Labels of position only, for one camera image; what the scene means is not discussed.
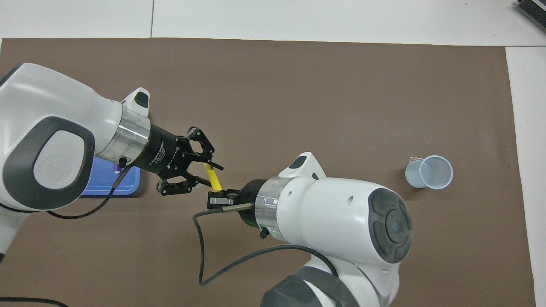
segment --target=silver metal ring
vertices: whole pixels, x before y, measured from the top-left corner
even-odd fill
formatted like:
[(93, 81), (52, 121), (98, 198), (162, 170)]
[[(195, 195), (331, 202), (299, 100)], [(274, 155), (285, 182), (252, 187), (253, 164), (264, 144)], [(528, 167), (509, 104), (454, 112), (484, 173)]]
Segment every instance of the silver metal ring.
[(260, 188), (254, 204), (256, 223), (262, 228), (267, 228), (275, 239), (285, 241), (277, 224), (277, 204), (284, 187), (294, 178), (273, 177), (266, 181)]
[(150, 137), (150, 120), (122, 105), (120, 124), (110, 143), (97, 156), (117, 163), (121, 158), (127, 158), (127, 163), (135, 160), (148, 143)]

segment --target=white plastic housing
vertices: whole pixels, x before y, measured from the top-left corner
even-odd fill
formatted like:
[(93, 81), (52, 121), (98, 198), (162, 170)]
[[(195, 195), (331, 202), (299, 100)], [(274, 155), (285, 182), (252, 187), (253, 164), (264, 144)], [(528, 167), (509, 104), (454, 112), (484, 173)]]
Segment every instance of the white plastic housing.
[(29, 215), (30, 213), (15, 212), (0, 207), (0, 253), (5, 254)]
[[(142, 106), (137, 102), (137, 95), (145, 94), (146, 95), (146, 106)], [(125, 104), (128, 108), (135, 111), (136, 113), (148, 117), (148, 106), (147, 100), (150, 99), (150, 92), (145, 88), (139, 87), (134, 90), (131, 94), (127, 95), (124, 100), (121, 101), (122, 104)]]
[[(274, 229), (272, 237), (327, 256), (362, 306), (387, 306), (398, 291), (400, 262), (386, 262), (373, 245), (369, 197), (379, 188), (390, 189), (367, 181), (327, 178), (310, 152), (301, 156), (306, 157), (303, 163), (296, 159), (260, 189), (255, 209), (260, 228), (273, 225), (268, 227)], [(276, 212), (274, 219), (258, 218), (267, 217), (258, 212), (261, 203), (269, 205), (263, 210), (269, 215)], [(330, 272), (315, 258), (306, 265)], [(333, 304), (311, 288), (324, 306)]]
[[(130, 103), (127, 109), (129, 110), (126, 113), (129, 115), (137, 114), (133, 117), (138, 119), (137, 126), (143, 131), (140, 133), (143, 134), (141, 137), (143, 141), (139, 140), (138, 146), (143, 147), (143, 143), (145, 144), (148, 137), (145, 133), (146, 131), (149, 132), (150, 129), (150, 121), (144, 115), (147, 114), (147, 110)], [(122, 111), (123, 106), (121, 103), (100, 96), (89, 86), (68, 76), (32, 63), (21, 65), (0, 86), (0, 203), (14, 209), (31, 210), (29, 207), (17, 202), (8, 193), (3, 182), (2, 170), (6, 159), (38, 122), (46, 117), (54, 116), (66, 119), (89, 130), (94, 137), (94, 153), (98, 154), (103, 152), (109, 144), (110, 147), (114, 147), (114, 145), (120, 147), (118, 144), (121, 142), (116, 141), (117, 139), (113, 142), (112, 138), (117, 135), (117, 130), (123, 130), (124, 128), (120, 127)], [(48, 149), (53, 154), (55, 152), (54, 147), (57, 145), (62, 147), (70, 145), (62, 141), (54, 143), (56, 145), (49, 146)], [(127, 151), (126, 149), (123, 150), (117, 151), (120, 153)], [(69, 151), (67, 149), (62, 156), (71, 161), (73, 159), (67, 157)], [(82, 156), (82, 152), (73, 152), (71, 156), (76, 159)], [(63, 182), (48, 182), (47, 179), (48, 175), (56, 175), (56, 169), (51, 166), (61, 165), (61, 163), (46, 163), (47, 169), (51, 172), (46, 174), (44, 173), (45, 168), (40, 167), (40, 164), (42, 161), (47, 160), (46, 153), (40, 155), (39, 166), (35, 169), (38, 181), (47, 188), (62, 187), (66, 183), (65, 180), (62, 180)], [(73, 161), (72, 164), (77, 171), (78, 162)]]

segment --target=white floor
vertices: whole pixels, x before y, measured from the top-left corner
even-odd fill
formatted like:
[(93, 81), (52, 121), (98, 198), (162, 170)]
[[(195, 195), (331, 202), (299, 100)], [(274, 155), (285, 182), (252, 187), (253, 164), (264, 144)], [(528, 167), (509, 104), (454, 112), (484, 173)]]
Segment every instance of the white floor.
[(2, 0), (1, 38), (195, 37), (506, 48), (537, 306), (546, 306), (546, 33), (510, 0)]

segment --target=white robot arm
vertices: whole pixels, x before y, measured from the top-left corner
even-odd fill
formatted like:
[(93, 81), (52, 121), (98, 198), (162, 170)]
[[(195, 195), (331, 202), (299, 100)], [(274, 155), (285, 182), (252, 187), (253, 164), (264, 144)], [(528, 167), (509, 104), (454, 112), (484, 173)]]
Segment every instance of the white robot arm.
[[(162, 195), (210, 182), (187, 172), (212, 163), (214, 148), (196, 127), (173, 135), (148, 119), (150, 94), (138, 88), (121, 103), (51, 69), (25, 63), (0, 79), (0, 261), (32, 212), (63, 207), (85, 189), (96, 155), (156, 173)], [(192, 150), (198, 141), (202, 153)], [(167, 179), (183, 176), (171, 184)]]
[(262, 307), (386, 307), (399, 287), (399, 266), (410, 250), (412, 222), (402, 198), (367, 181), (328, 178), (310, 152), (269, 180), (241, 191), (209, 193), (209, 209), (252, 203), (242, 219), (330, 260), (339, 278), (313, 256), (262, 300)]
[[(81, 195), (95, 155), (156, 173), (161, 195), (189, 193), (198, 183), (211, 186), (187, 171), (193, 161), (223, 169), (212, 162), (214, 148), (204, 133), (191, 127), (176, 136), (152, 125), (149, 97), (139, 88), (121, 103), (106, 99), (31, 63), (0, 79), (0, 261), (29, 214), (61, 208)], [(203, 151), (193, 151), (190, 141)], [(167, 182), (177, 176), (186, 181)], [(316, 250), (339, 276), (313, 256), (266, 292), (263, 307), (385, 307), (394, 299), (412, 224), (392, 190), (328, 178), (306, 152), (269, 180), (209, 192), (208, 209), (238, 204), (247, 204), (239, 214), (262, 238)]]

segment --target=black button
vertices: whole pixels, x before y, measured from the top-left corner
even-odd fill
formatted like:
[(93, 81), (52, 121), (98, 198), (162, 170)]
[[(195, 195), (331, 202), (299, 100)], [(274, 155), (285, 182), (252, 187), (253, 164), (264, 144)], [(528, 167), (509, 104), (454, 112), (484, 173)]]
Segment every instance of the black button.
[(396, 194), (389, 190), (378, 190), (371, 199), (372, 209), (375, 213), (385, 216), (396, 205)]
[(136, 93), (135, 101), (136, 101), (136, 103), (138, 103), (139, 106), (147, 108), (148, 107), (148, 100), (150, 100), (148, 95), (146, 95), (146, 94), (144, 94), (142, 92)]
[(385, 220), (385, 230), (393, 243), (402, 243), (408, 235), (406, 216), (401, 210), (391, 210)]
[(401, 199), (401, 200), (398, 201), (398, 205), (400, 206), (400, 209), (404, 213), (404, 217), (406, 218), (408, 229), (409, 230), (413, 229), (413, 224), (411, 222), (410, 213), (408, 212), (408, 208), (406, 207), (406, 204)]
[(404, 244), (398, 247), (396, 251), (394, 252), (394, 259), (397, 261), (402, 261), (404, 257), (406, 257), (408, 252), (410, 251), (410, 246), (411, 246), (411, 236), (408, 236)]
[(373, 232), (377, 240), (377, 245), (379, 245), (379, 249), (381, 249), (381, 251), (387, 257), (390, 257), (390, 255), (392, 255), (394, 252), (394, 245), (385, 232), (385, 224), (381, 222), (374, 222)]
[(296, 158), (296, 160), (294, 160), (294, 162), (292, 162), (292, 164), (290, 164), (288, 168), (299, 168), (300, 166), (304, 165), (305, 159), (307, 159), (306, 156), (299, 156)]

